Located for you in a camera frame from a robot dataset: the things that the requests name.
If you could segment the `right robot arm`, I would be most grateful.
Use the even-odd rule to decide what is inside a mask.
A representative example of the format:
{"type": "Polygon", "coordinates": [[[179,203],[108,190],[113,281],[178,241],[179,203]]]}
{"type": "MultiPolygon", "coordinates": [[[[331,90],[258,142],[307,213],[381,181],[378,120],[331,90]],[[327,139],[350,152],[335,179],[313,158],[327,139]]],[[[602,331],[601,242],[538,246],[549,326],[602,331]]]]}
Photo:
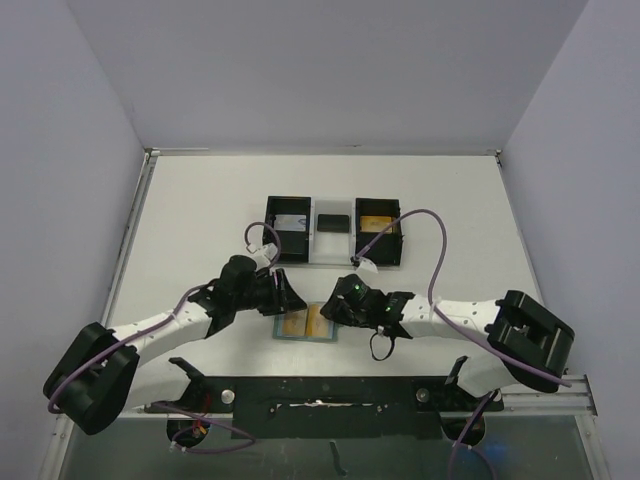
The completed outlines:
{"type": "Polygon", "coordinates": [[[385,293],[350,274],[337,280],[321,314],[391,342],[432,337],[476,345],[482,352],[462,354],[449,373],[450,382],[475,398],[517,383],[541,393],[569,385],[562,376],[575,332],[522,291],[489,301],[435,300],[385,293]]]}

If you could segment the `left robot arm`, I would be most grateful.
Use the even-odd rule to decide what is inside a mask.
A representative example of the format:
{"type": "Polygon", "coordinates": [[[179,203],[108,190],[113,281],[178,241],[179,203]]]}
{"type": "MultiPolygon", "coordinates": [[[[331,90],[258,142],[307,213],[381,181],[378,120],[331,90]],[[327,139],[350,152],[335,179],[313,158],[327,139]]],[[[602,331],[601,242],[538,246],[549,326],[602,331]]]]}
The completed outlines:
{"type": "Polygon", "coordinates": [[[176,381],[177,368],[168,364],[154,379],[143,366],[220,333],[239,312],[272,317],[306,307],[285,271],[271,269],[266,256],[235,255],[218,277],[190,288],[167,312],[118,327],[98,322],[83,327],[45,381],[48,409],[66,415],[84,433],[97,434],[126,410],[181,399],[197,376],[188,371],[176,381]]]}

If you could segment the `green leather card holder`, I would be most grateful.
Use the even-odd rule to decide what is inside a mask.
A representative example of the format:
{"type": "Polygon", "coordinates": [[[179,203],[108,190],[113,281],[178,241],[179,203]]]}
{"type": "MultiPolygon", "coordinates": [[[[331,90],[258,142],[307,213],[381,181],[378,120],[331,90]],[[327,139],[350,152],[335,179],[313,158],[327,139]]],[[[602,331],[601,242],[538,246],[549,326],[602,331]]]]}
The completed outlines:
{"type": "Polygon", "coordinates": [[[338,326],[321,314],[324,304],[313,302],[305,310],[278,315],[274,319],[272,336],[276,340],[334,343],[338,326]]]}

